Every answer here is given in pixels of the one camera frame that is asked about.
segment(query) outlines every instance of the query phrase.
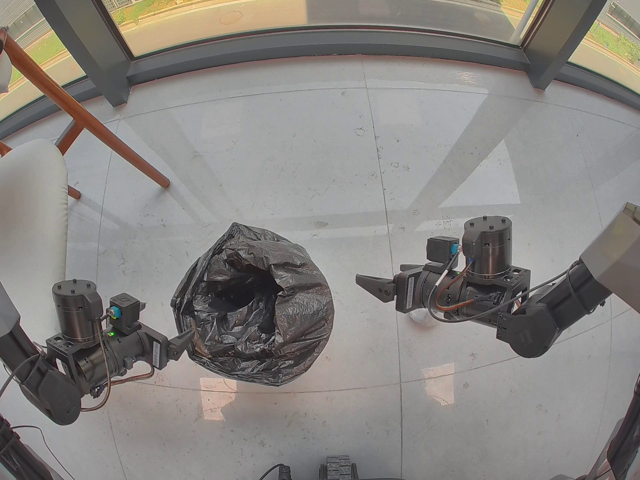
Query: white pole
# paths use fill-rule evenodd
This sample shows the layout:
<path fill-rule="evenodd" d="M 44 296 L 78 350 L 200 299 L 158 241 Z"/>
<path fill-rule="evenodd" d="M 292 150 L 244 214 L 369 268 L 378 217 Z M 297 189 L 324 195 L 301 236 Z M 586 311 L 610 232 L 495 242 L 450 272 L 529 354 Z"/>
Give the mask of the white pole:
<path fill-rule="evenodd" d="M 529 2 L 527 10 L 524 11 L 524 14 L 522 16 L 522 19 L 520 20 L 520 23 L 518 23 L 516 30 L 513 31 L 513 34 L 509 39 L 509 43 L 517 44 L 520 41 L 520 36 L 522 35 L 524 27 L 527 26 L 527 23 L 529 22 L 529 18 L 531 18 L 531 15 L 533 14 L 533 11 L 536 8 L 536 5 L 538 5 L 538 1 L 539 0 L 531 0 L 531 2 Z"/>

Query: glass window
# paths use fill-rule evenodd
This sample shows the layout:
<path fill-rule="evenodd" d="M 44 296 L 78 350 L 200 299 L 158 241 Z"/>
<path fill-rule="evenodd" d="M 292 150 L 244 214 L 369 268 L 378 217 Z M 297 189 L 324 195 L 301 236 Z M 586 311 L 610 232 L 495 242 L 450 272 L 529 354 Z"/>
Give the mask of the glass window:
<path fill-rule="evenodd" d="M 640 93 L 640 0 L 608 0 L 569 61 Z"/>
<path fill-rule="evenodd" d="M 104 0 L 137 56 L 220 36 L 306 26 L 391 26 L 519 44 L 541 1 L 131 0 L 123 6 Z"/>
<path fill-rule="evenodd" d="M 84 76 L 33 0 L 0 0 L 0 24 L 13 39 L 60 85 Z M 0 94 L 0 120 L 42 96 L 21 73 L 13 69 L 9 92 Z"/>

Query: chair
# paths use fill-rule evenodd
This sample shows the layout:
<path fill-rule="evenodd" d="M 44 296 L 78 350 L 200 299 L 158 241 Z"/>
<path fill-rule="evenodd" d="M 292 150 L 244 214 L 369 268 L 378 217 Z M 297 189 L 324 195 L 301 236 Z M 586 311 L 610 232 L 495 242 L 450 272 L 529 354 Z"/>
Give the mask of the chair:
<path fill-rule="evenodd" d="M 60 331 L 51 288 L 67 263 L 67 166 L 48 140 L 0 158 L 0 282 L 34 340 Z"/>
<path fill-rule="evenodd" d="M 133 165 L 143 174 L 146 174 L 161 187 L 169 187 L 169 178 L 164 176 L 153 165 L 138 155 L 133 149 L 124 144 L 116 135 L 102 124 L 91 112 L 85 109 L 80 103 L 74 100 L 59 84 L 57 84 L 44 70 L 20 48 L 6 30 L 0 28 L 0 92 L 4 86 L 8 85 L 7 80 L 3 83 L 2 76 L 6 77 L 6 60 L 10 60 L 14 68 L 18 69 L 27 80 L 40 89 L 43 94 L 72 117 L 71 123 L 62 132 L 56 142 L 56 146 L 62 154 L 65 154 L 71 144 L 77 139 L 82 130 L 87 129 L 108 147 L 113 149 L 124 160 Z M 11 148 L 0 141 L 0 156 L 11 151 Z M 68 187 L 68 195 L 80 199 L 80 192 L 73 187 Z"/>

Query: black wheel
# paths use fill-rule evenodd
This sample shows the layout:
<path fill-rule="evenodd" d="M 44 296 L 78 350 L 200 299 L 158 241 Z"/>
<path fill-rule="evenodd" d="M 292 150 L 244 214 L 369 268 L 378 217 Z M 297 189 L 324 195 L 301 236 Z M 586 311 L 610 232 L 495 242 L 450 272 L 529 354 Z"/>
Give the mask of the black wheel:
<path fill-rule="evenodd" d="M 326 464 L 320 465 L 319 480 L 358 480 L 356 464 L 352 464 L 348 455 L 327 457 Z"/>

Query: trash bag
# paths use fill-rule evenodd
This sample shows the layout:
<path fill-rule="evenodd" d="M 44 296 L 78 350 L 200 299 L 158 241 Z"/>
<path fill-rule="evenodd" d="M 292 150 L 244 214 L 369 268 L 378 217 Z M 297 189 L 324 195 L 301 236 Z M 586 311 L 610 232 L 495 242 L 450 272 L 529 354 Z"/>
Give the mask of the trash bag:
<path fill-rule="evenodd" d="M 333 300 L 307 251 L 234 222 L 175 291 L 190 359 L 225 377 L 281 386 L 311 368 L 329 340 Z"/>

